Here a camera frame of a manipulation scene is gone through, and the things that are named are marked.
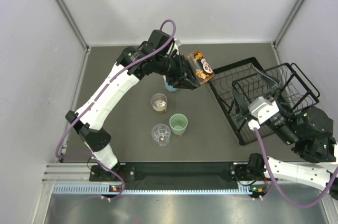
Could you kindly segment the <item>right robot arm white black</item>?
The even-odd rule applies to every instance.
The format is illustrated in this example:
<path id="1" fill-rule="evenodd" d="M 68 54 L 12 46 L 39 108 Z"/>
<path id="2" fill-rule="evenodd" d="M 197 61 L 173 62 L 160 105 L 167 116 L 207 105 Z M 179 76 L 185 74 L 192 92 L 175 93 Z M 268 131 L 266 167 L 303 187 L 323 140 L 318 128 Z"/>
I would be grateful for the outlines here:
<path id="1" fill-rule="evenodd" d="M 317 107 L 319 91 L 295 63 L 253 70 L 232 83 L 236 120 L 256 133 L 269 129 L 306 163 L 290 164 L 263 151 L 247 165 L 247 175 L 297 182 L 337 198 L 334 122 Z"/>

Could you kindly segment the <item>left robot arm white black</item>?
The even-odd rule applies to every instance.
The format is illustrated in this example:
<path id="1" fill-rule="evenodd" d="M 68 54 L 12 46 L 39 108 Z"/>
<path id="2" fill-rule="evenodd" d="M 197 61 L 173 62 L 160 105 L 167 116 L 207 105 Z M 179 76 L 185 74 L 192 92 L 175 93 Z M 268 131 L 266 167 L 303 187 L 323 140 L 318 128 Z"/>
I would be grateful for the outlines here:
<path id="1" fill-rule="evenodd" d="M 118 177 L 119 167 L 110 146 L 111 136 L 103 124 L 126 92 L 151 73 L 165 76 L 167 84 L 176 89 L 199 87 L 192 67 L 179 53 L 173 37 L 154 30 L 140 46 L 125 48 L 88 102 L 65 116 L 102 166 L 101 174 L 107 180 Z"/>

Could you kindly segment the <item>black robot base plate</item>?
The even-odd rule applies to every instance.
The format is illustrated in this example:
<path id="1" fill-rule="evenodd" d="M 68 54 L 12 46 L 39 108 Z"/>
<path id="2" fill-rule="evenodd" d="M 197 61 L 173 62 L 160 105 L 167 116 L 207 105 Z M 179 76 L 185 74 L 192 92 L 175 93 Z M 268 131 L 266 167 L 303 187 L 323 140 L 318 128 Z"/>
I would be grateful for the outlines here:
<path id="1" fill-rule="evenodd" d="M 112 170 L 121 176 L 127 190 L 236 189 L 266 182 L 262 161 L 246 162 L 126 162 Z"/>

